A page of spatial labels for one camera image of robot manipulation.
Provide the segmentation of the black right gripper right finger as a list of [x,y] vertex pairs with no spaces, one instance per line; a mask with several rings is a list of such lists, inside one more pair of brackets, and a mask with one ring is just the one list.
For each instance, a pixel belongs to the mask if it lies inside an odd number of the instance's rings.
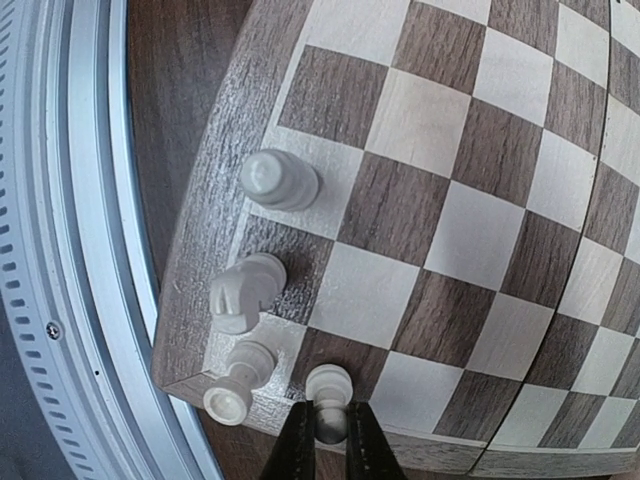
[[348,405],[347,430],[347,479],[407,479],[368,403]]

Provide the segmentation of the white rook piece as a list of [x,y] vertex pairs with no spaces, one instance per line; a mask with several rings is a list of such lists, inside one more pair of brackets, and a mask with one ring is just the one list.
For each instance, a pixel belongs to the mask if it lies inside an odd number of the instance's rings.
[[225,374],[203,395],[205,411],[222,425],[242,424],[253,404],[252,391],[269,382],[276,363],[266,346],[250,340],[238,342],[227,357]]

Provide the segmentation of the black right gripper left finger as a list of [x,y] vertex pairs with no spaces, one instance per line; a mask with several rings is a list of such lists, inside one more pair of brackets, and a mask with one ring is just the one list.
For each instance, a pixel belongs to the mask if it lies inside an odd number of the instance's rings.
[[259,479],[315,479],[315,409],[312,401],[295,403],[277,437]]

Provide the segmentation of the white knight piece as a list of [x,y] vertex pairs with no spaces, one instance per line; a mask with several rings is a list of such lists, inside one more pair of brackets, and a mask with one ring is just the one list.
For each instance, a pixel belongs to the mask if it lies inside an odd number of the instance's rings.
[[238,261],[211,282],[213,328],[228,335],[253,330],[260,313],[271,308],[286,282],[284,264],[274,255],[256,253]]

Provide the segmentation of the white bishop piece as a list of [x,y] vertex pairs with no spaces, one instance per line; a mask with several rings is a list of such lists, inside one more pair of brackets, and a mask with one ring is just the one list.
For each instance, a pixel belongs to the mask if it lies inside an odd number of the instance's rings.
[[277,149],[249,155],[239,179],[245,195],[268,210],[304,210],[320,191],[319,176],[310,164]]

